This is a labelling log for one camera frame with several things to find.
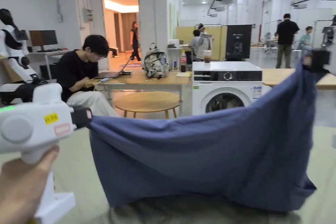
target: black shirt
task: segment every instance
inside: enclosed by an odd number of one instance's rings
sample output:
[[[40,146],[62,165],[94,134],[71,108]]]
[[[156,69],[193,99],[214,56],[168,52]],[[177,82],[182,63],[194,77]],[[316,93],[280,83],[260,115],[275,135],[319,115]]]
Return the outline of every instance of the black shirt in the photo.
[[[57,82],[62,86],[62,100],[67,102],[69,97],[75,93],[71,88],[76,82],[85,77],[94,78],[98,75],[97,62],[84,62],[76,54],[76,51],[65,53],[57,63]],[[93,91],[94,87],[81,88],[79,91]]]
[[[285,19],[278,25],[277,34],[279,34],[279,45],[291,45],[294,34],[299,30],[297,24],[289,19]]]

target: round wooden stool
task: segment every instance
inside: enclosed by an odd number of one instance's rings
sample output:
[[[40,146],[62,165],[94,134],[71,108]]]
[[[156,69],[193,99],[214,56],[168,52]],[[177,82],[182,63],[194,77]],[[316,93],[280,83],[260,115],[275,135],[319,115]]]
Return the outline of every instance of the round wooden stool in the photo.
[[[137,113],[165,111],[166,118],[169,119],[168,110],[173,110],[176,118],[175,108],[179,106],[179,95],[170,92],[139,92],[116,99],[114,106],[124,111],[124,117],[127,117],[127,112],[133,112],[135,118]]]

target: doorway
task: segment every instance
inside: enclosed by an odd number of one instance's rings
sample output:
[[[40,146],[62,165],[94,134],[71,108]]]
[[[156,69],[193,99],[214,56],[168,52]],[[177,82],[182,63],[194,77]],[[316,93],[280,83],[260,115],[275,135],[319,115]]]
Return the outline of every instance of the doorway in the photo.
[[[118,62],[124,63],[132,55],[131,42],[132,23],[138,23],[137,36],[141,38],[139,20],[139,0],[102,0],[106,39],[109,47],[115,52],[110,52],[109,58],[118,58]]]

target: blue bedsheet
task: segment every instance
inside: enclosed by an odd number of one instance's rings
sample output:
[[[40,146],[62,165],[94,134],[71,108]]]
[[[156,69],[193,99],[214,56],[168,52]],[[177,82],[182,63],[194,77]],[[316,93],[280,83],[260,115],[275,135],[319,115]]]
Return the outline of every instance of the blue bedsheet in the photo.
[[[316,190],[306,169],[315,84],[324,75],[299,64],[247,108],[176,120],[95,116],[92,153],[110,206],[205,194],[264,210],[299,209]]]

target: washing machine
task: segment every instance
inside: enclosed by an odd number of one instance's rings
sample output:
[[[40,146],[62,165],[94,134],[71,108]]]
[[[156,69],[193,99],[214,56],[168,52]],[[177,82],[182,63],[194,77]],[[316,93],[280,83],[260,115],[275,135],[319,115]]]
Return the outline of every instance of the washing machine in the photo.
[[[262,79],[247,61],[193,62],[193,115],[249,106],[262,94]]]

